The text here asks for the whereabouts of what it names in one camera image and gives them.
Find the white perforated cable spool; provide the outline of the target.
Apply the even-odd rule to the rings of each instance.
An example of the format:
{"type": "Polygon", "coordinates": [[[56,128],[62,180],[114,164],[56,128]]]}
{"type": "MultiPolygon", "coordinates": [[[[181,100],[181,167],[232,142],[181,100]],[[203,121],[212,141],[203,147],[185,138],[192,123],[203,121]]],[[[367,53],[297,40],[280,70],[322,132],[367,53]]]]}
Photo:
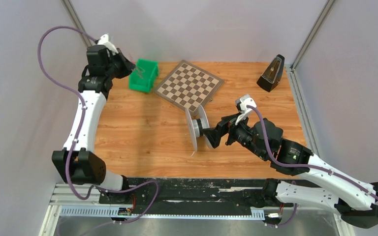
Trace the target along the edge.
{"type": "Polygon", "coordinates": [[[188,108],[185,108],[185,115],[189,129],[189,135],[191,138],[191,143],[194,149],[193,153],[198,151],[197,139],[202,137],[204,138],[207,147],[209,149],[213,149],[210,141],[203,133],[204,129],[210,128],[204,107],[202,105],[198,106],[198,118],[192,119],[192,116],[188,108]]]}

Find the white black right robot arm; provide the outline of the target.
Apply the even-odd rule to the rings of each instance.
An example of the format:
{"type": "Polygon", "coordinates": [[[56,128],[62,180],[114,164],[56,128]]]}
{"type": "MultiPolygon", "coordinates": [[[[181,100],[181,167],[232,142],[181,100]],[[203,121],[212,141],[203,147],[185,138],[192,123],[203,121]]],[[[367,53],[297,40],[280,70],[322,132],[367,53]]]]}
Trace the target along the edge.
{"type": "Polygon", "coordinates": [[[215,127],[205,118],[194,122],[196,136],[217,148],[227,136],[226,145],[239,143],[270,166],[287,176],[316,184],[316,188],[298,186],[283,180],[268,179],[261,192],[267,205],[292,203],[324,209],[362,229],[378,225],[378,182],[366,183],[329,165],[309,148],[283,138],[283,130],[266,118],[254,126],[238,114],[223,117],[215,127]]]}

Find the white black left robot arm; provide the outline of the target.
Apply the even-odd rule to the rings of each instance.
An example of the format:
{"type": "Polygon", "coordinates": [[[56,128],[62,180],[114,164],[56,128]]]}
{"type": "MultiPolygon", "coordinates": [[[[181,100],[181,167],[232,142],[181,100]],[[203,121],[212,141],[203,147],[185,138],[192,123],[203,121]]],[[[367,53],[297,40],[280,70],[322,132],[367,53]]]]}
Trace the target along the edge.
{"type": "Polygon", "coordinates": [[[54,151],[52,162],[67,184],[92,184],[101,191],[112,192],[120,204],[129,201],[131,190],[123,175],[107,170],[95,153],[95,135],[101,112],[107,102],[113,79],[130,75],[135,65],[111,43],[87,48],[85,66],[78,88],[75,119],[62,150],[54,151]]]}

